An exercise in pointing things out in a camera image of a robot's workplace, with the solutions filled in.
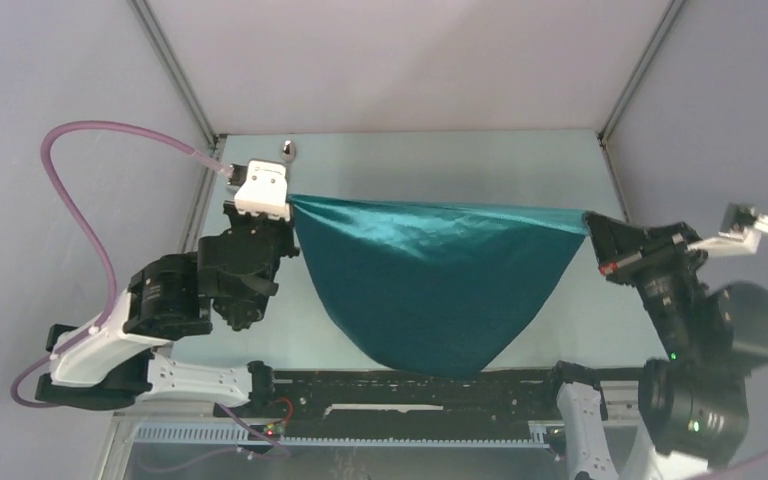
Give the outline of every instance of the green fabric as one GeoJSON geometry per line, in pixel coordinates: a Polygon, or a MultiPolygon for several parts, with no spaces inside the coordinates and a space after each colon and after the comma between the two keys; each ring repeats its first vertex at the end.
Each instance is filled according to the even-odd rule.
{"type": "Polygon", "coordinates": [[[487,366],[534,319],[586,236],[581,210],[291,202],[334,323],[376,362],[432,376],[487,366]]]}

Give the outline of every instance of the white wall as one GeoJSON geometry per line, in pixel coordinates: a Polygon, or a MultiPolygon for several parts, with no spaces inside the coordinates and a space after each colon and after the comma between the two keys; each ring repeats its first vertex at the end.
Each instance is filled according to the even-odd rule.
{"type": "MultiPolygon", "coordinates": [[[[768,213],[768,2],[689,2],[611,152],[638,222],[686,220],[712,235],[729,201],[768,213]]],[[[701,277],[768,288],[768,241],[754,257],[710,262],[701,277]]],[[[768,447],[768,368],[747,388],[751,426],[739,458],[768,447]]],[[[741,478],[768,478],[768,465],[741,478]]]]}
{"type": "MultiPolygon", "coordinates": [[[[127,2],[0,0],[0,478],[88,478],[109,420],[22,409],[8,395],[13,377],[44,353],[49,325],[83,323],[105,298],[99,262],[38,156],[51,127],[86,118],[204,146],[127,2]]],[[[198,177],[190,160],[91,133],[59,142],[55,164],[120,282],[176,249],[198,177]]]]}
{"type": "Polygon", "coordinates": [[[152,0],[222,133],[601,127],[667,0],[152,0]]]}

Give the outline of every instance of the light blue surface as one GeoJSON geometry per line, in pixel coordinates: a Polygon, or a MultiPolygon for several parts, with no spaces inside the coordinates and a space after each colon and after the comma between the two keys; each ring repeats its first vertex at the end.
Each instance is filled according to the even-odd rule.
{"type": "MultiPolygon", "coordinates": [[[[278,160],[284,140],[298,148],[290,190],[338,198],[461,202],[591,209],[621,215],[591,131],[257,135],[228,138],[224,163],[278,160]]],[[[216,185],[203,234],[227,228],[216,185]]],[[[175,358],[211,365],[263,360],[277,368],[375,369],[327,317],[305,263],[284,261],[278,296],[266,318],[234,333],[177,342],[175,358]]],[[[489,368],[549,366],[557,360],[593,367],[641,366],[663,355],[636,293],[607,284],[589,242],[570,263],[543,309],[489,368]]]]}

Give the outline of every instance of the purple cable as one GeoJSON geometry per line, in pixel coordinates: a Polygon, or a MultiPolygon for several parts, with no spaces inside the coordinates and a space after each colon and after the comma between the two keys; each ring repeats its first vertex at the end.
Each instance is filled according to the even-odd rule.
{"type": "Polygon", "coordinates": [[[171,467],[153,467],[151,465],[146,465],[145,462],[143,462],[142,459],[140,459],[139,457],[134,458],[134,463],[137,465],[137,467],[140,470],[146,471],[148,473],[154,473],[154,474],[172,473],[172,472],[184,470],[186,468],[190,468],[193,465],[203,460],[207,460],[208,458],[215,457],[216,455],[223,455],[225,453],[233,453],[236,451],[237,451],[237,447],[218,448],[216,450],[211,450],[210,452],[199,455],[198,457],[192,460],[187,460],[184,463],[181,463],[179,465],[174,465],[171,467]]]}
{"type": "Polygon", "coordinates": [[[748,470],[757,467],[766,461],[768,461],[768,450],[761,452],[752,458],[738,462],[725,470],[705,473],[693,477],[691,480],[732,480],[735,478],[734,475],[746,473],[748,470]]]}
{"type": "MultiPolygon", "coordinates": [[[[170,147],[176,148],[191,157],[195,157],[195,159],[201,162],[202,164],[204,164],[204,166],[210,168],[211,170],[216,171],[220,175],[229,177],[231,175],[231,170],[230,170],[230,167],[223,166],[221,163],[199,152],[195,148],[187,145],[186,143],[181,142],[180,140],[174,139],[168,135],[164,135],[159,132],[155,132],[154,130],[137,127],[135,125],[128,125],[126,123],[92,121],[92,120],[82,121],[82,122],[71,122],[71,123],[64,123],[63,125],[60,125],[58,127],[54,127],[50,132],[48,132],[48,134],[45,136],[45,138],[42,141],[42,145],[40,145],[40,158],[42,159],[42,166],[45,169],[45,173],[48,174],[48,178],[49,180],[51,180],[51,184],[52,186],[54,186],[54,190],[57,191],[57,194],[60,196],[60,199],[63,200],[63,204],[66,205],[66,209],[69,210],[69,213],[72,214],[72,218],[74,218],[75,221],[78,222],[78,225],[81,227],[81,230],[84,231],[84,234],[90,240],[90,243],[92,244],[99,258],[101,259],[101,264],[104,267],[104,273],[107,276],[107,303],[104,304],[104,309],[101,311],[101,314],[93,323],[93,325],[95,325],[96,327],[101,327],[102,325],[104,325],[104,322],[107,321],[108,317],[110,317],[110,312],[113,311],[113,307],[116,304],[116,294],[117,294],[116,276],[113,273],[113,264],[110,262],[110,257],[107,255],[107,251],[104,249],[104,246],[102,246],[101,241],[98,239],[98,236],[95,234],[92,227],[87,222],[86,218],[84,218],[84,215],[78,209],[77,205],[75,205],[75,201],[72,200],[72,196],[69,195],[69,192],[66,191],[66,187],[63,186],[63,182],[60,180],[60,176],[57,174],[57,170],[54,169],[54,164],[51,161],[51,147],[54,145],[54,142],[61,136],[69,132],[75,132],[78,130],[108,130],[111,132],[127,133],[130,135],[137,135],[140,137],[150,138],[152,140],[165,143],[170,147]]],[[[87,335],[88,335],[87,329],[82,330],[80,333],[78,333],[77,335],[75,335],[74,337],[66,341],[63,345],[61,345],[52,353],[53,354],[63,353],[64,351],[72,347],[72,345],[75,345],[76,343],[86,338],[87,335]]],[[[48,355],[40,358],[39,360],[31,364],[28,368],[23,370],[22,373],[20,373],[16,377],[16,379],[13,380],[13,383],[10,385],[10,397],[13,398],[14,402],[24,407],[30,407],[30,408],[51,408],[51,407],[58,406],[51,403],[33,402],[30,400],[25,400],[19,394],[19,385],[22,384],[22,381],[25,380],[25,378],[27,378],[31,373],[33,373],[34,370],[42,367],[48,361],[49,361],[48,355]]]]}

